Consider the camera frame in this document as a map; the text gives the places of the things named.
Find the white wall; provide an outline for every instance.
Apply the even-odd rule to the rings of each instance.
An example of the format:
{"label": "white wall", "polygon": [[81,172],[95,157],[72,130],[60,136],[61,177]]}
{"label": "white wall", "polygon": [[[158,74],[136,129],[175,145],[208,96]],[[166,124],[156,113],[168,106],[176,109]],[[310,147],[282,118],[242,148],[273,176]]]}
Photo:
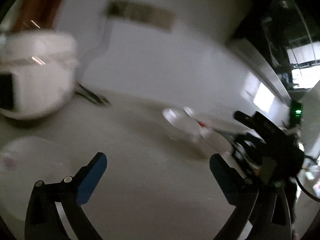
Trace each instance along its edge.
{"label": "white wall", "polygon": [[[248,0],[137,0],[175,12],[171,33],[119,19],[105,24],[108,1],[64,0],[56,17],[56,28],[78,40],[80,55],[98,46],[106,29],[100,50],[82,58],[85,85],[227,119],[237,109],[257,110],[241,96],[247,65],[221,45],[246,15]],[[286,111],[276,99],[268,117],[280,124]]]}
{"label": "white wall", "polygon": [[305,153],[318,157],[320,153],[320,82],[301,100],[302,118],[301,141]]}

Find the screw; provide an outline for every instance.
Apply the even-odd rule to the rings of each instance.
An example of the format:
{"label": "screw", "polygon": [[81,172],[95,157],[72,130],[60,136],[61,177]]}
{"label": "screw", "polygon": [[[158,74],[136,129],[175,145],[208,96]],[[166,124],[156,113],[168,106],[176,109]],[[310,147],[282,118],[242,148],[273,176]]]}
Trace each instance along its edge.
{"label": "screw", "polygon": [[43,184],[43,181],[42,181],[42,180],[38,180],[38,181],[35,183],[36,187],[40,187],[40,186],[42,186],[42,184]]}
{"label": "screw", "polygon": [[64,181],[65,183],[71,182],[71,181],[72,181],[72,177],[71,177],[71,176],[66,176],[66,177],[63,179],[63,181]]}

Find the window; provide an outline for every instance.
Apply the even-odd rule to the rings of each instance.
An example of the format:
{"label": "window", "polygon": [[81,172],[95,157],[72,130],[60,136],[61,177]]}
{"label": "window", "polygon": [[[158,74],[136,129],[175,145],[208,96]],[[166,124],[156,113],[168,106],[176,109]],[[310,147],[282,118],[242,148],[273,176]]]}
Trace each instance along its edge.
{"label": "window", "polygon": [[290,64],[294,66],[293,88],[313,88],[320,80],[320,42],[287,49]]}
{"label": "window", "polygon": [[275,96],[273,93],[263,84],[260,83],[258,91],[253,99],[253,103],[266,113],[269,112]]}

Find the black cable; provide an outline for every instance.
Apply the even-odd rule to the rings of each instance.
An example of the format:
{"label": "black cable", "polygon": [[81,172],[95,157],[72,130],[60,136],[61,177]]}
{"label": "black cable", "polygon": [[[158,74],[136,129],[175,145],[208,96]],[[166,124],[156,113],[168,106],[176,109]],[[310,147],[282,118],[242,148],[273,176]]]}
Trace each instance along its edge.
{"label": "black cable", "polygon": [[75,92],[76,95],[80,95],[81,97],[87,99],[88,101],[90,101],[91,103],[93,103],[97,106],[98,105],[105,106],[106,104],[110,104],[110,101],[108,99],[106,99],[104,96],[102,96],[102,95],[97,96],[95,93],[93,93],[89,89],[82,86],[79,82],[78,82],[78,85],[84,92],[81,93],[79,91],[76,91]]}
{"label": "black cable", "polygon": [[318,165],[317,161],[309,155],[304,156],[306,159],[312,160],[316,165]]}
{"label": "black cable", "polygon": [[84,73],[88,68],[89,64],[95,58],[102,56],[105,54],[110,46],[111,40],[111,31],[113,28],[113,22],[105,18],[103,34],[99,35],[102,36],[101,41],[99,44],[91,49],[89,49],[84,55],[80,57],[80,66],[76,70],[76,80],[81,81],[83,79]]}
{"label": "black cable", "polygon": [[309,197],[312,198],[313,200],[317,201],[320,203],[320,198],[313,196],[309,191],[307,191],[301,184],[300,180],[298,179],[297,176],[294,177],[299,185],[299,187],[301,188],[301,190]]}

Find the blue gripper pad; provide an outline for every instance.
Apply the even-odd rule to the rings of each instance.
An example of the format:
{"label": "blue gripper pad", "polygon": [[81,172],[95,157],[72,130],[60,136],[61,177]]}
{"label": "blue gripper pad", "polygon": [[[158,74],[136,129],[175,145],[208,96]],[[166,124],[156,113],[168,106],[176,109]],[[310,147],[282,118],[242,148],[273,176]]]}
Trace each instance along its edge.
{"label": "blue gripper pad", "polygon": [[97,153],[90,163],[83,167],[87,170],[84,170],[86,175],[78,186],[76,197],[78,206],[86,204],[89,201],[89,198],[107,168],[107,164],[108,161],[106,155],[104,153]]}
{"label": "blue gripper pad", "polygon": [[218,182],[228,203],[235,206],[239,197],[239,192],[243,188],[242,177],[231,168],[220,154],[214,154],[210,158],[210,170]]}

